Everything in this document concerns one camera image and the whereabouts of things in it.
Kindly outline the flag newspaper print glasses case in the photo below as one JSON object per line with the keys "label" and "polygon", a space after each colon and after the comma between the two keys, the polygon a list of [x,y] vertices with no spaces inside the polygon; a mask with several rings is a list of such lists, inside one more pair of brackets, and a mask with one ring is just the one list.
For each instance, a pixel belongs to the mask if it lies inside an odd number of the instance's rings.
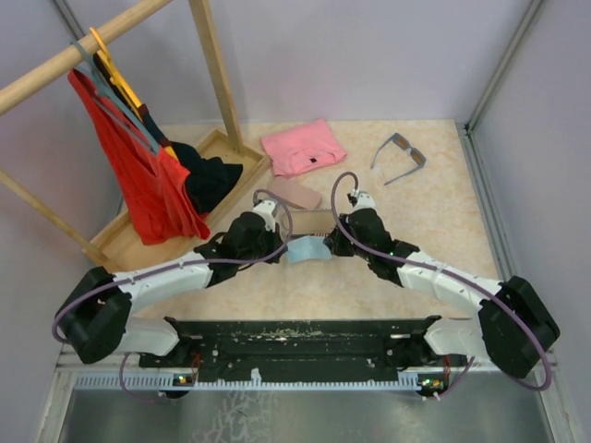
{"label": "flag newspaper print glasses case", "polygon": [[291,212],[292,236],[326,235],[335,227],[330,210],[295,210]]}

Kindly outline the pink glasses case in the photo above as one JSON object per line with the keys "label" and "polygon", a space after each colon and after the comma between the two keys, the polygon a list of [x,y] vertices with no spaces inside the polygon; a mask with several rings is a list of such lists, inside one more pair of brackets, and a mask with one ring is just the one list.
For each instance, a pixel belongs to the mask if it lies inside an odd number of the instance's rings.
{"label": "pink glasses case", "polygon": [[273,178],[267,189],[291,207],[300,210],[315,210],[322,202],[320,192],[283,177]]}

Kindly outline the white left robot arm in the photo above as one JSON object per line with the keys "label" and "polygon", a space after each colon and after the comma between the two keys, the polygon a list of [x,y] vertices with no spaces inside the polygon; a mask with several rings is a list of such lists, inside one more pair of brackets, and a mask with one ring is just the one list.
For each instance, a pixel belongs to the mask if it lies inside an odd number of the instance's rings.
{"label": "white left robot arm", "polygon": [[278,222],[260,211],[242,213],[227,232],[182,257],[135,271],[88,271],[54,317],[52,333],[90,365],[112,354],[147,353],[185,364],[191,342],[170,319],[137,312],[189,291],[205,290],[259,262],[278,261],[285,246]]}

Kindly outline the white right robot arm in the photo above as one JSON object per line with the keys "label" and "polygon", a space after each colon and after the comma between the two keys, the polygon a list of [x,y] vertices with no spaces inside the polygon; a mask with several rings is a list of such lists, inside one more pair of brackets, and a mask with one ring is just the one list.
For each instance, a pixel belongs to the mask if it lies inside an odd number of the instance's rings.
{"label": "white right robot arm", "polygon": [[420,332],[412,343],[419,363],[434,365],[457,354],[488,359],[515,379],[538,364],[551,370],[547,352],[561,332],[527,280],[496,281],[450,267],[391,238],[374,209],[341,214],[335,223],[326,240],[334,255],[361,257],[378,278],[462,311],[460,318],[437,317]]}

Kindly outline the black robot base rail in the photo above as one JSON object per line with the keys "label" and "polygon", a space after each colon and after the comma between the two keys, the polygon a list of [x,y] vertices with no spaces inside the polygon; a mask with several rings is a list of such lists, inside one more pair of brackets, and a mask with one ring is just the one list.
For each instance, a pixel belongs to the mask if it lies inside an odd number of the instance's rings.
{"label": "black robot base rail", "polygon": [[407,369],[409,389],[443,391],[464,366],[438,356],[424,335],[436,318],[402,320],[173,321],[180,341],[166,356],[141,353],[150,369],[186,369],[196,386],[262,382],[273,387],[391,387]]}

